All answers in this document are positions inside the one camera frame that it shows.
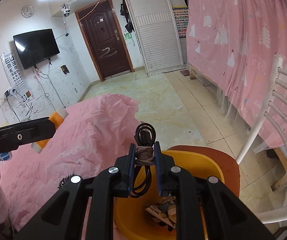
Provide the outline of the orange thread spool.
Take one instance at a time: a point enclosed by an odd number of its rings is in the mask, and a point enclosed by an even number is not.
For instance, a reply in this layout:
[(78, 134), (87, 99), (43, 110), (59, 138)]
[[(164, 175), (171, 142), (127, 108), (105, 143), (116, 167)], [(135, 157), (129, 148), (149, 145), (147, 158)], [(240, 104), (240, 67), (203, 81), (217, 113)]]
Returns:
[(33, 148), (35, 152), (41, 153), (68, 115), (69, 113), (63, 108), (53, 112), (38, 126), (37, 138), (32, 142), (31, 148)]

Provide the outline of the purple white carton box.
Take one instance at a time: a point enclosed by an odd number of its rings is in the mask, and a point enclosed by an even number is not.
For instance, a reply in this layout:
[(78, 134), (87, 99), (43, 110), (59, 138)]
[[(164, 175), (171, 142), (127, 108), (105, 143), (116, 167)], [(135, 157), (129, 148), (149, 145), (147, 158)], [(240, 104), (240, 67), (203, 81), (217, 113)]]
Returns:
[(161, 203), (152, 204), (145, 210), (152, 220), (160, 226), (167, 226), (169, 231), (177, 227), (177, 207), (175, 197), (165, 197)]

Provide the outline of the blue white slipper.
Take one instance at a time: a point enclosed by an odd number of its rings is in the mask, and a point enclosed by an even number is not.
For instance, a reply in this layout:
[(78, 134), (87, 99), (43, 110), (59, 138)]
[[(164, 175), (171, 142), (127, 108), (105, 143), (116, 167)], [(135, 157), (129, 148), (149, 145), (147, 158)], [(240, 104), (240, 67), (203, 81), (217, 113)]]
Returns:
[(11, 160), (11, 158), (12, 158), (11, 152), (6, 152), (6, 153), (0, 154), (0, 161), (8, 161), (8, 160)]

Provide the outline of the eye chart poster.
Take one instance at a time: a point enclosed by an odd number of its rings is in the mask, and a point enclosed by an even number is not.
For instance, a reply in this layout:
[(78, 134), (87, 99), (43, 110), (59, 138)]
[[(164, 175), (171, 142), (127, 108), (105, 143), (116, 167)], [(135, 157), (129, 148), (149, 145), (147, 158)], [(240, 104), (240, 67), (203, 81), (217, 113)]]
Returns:
[(27, 85), (14, 51), (7, 50), (1, 54), (0, 59), (10, 85), (10, 89), (7, 92), (8, 95), (17, 96), (23, 102), (33, 99), (32, 91)]

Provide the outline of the white metal chair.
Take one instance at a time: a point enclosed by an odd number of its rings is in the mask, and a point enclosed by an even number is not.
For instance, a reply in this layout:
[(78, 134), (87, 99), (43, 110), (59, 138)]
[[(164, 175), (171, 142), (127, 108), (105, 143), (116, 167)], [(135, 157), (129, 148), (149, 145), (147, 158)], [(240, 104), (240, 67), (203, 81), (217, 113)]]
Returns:
[[(236, 157), (238, 164), (242, 163), (257, 137), (261, 137), (263, 140), (258, 150), (281, 147), (283, 149), (281, 154), (287, 163), (287, 70), (283, 67), (283, 61), (283, 57), (274, 55), (266, 94), (255, 125)], [(264, 224), (287, 221), (287, 168), (286, 174), (272, 188), (285, 189), (285, 198), (281, 208), (258, 213), (258, 219)]]

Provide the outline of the yellow plastic bin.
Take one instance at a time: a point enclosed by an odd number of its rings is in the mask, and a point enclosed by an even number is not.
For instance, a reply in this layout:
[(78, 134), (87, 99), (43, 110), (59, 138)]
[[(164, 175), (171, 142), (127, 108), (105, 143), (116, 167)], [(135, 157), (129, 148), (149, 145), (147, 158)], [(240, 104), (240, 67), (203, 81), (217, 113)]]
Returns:
[[(164, 150), (163, 154), (173, 157), (175, 164), (195, 177), (207, 179), (216, 176), (224, 182), (224, 175), (218, 164), (201, 153)], [(176, 239), (176, 230), (155, 223), (145, 210), (152, 204), (161, 203), (158, 195), (155, 168), (152, 168), (152, 183), (148, 192), (140, 198), (115, 198), (114, 239)]]

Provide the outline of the pink bed sheet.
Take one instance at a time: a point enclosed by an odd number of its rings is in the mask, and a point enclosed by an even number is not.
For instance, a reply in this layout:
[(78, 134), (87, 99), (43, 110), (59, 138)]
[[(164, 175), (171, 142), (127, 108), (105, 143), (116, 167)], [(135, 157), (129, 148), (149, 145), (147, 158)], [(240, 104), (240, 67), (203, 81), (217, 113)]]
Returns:
[(67, 108), (68, 116), (45, 148), (30, 145), (1, 164), (3, 189), (12, 226), (19, 231), (74, 174), (97, 176), (126, 155), (134, 142), (139, 102), (122, 94), (104, 94)]

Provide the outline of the brown wooden door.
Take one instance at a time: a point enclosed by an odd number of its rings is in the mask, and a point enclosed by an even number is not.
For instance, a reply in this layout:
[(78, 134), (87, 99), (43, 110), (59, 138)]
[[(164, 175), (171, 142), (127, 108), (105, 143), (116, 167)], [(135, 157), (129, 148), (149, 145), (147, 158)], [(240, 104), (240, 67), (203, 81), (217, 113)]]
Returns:
[(100, 81), (134, 71), (112, 0), (87, 5), (75, 16)]

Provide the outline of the pink patterned curtain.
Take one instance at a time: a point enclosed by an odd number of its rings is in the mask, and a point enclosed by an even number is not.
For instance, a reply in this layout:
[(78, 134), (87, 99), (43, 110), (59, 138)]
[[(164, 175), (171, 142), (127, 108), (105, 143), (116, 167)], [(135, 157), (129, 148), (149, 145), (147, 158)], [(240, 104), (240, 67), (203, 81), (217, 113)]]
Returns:
[(287, 0), (188, 0), (188, 61), (256, 122), (273, 57), (287, 71)]

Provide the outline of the white louvered wardrobe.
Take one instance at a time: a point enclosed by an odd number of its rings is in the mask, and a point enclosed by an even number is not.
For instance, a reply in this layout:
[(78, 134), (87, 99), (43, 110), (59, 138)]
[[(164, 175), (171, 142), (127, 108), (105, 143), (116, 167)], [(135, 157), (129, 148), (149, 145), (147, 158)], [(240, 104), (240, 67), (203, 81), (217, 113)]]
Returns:
[(147, 74), (179, 70), (184, 66), (170, 0), (126, 0)]

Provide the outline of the black wall television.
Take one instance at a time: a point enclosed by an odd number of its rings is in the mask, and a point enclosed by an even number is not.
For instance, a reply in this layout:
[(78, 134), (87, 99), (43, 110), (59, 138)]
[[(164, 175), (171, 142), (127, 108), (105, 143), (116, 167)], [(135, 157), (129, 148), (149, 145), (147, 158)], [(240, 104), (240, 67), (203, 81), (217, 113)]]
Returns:
[(60, 53), (52, 29), (41, 29), (13, 36), (17, 54), (24, 69)]

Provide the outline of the round wall clock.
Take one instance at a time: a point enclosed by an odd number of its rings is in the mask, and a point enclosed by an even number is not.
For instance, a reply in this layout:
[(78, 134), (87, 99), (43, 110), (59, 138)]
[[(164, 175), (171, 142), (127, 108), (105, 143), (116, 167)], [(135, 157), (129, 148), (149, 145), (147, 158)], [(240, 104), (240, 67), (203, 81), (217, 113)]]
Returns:
[(34, 15), (34, 8), (31, 5), (24, 5), (21, 14), (24, 18), (31, 18)]

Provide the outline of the colourful wall chart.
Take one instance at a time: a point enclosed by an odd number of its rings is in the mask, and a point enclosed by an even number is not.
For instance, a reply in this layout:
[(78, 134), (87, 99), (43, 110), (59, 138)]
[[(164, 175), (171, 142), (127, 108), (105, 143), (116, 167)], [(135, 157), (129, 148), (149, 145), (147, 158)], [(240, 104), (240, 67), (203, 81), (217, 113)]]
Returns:
[(179, 38), (186, 38), (189, 15), (185, 0), (170, 0)]

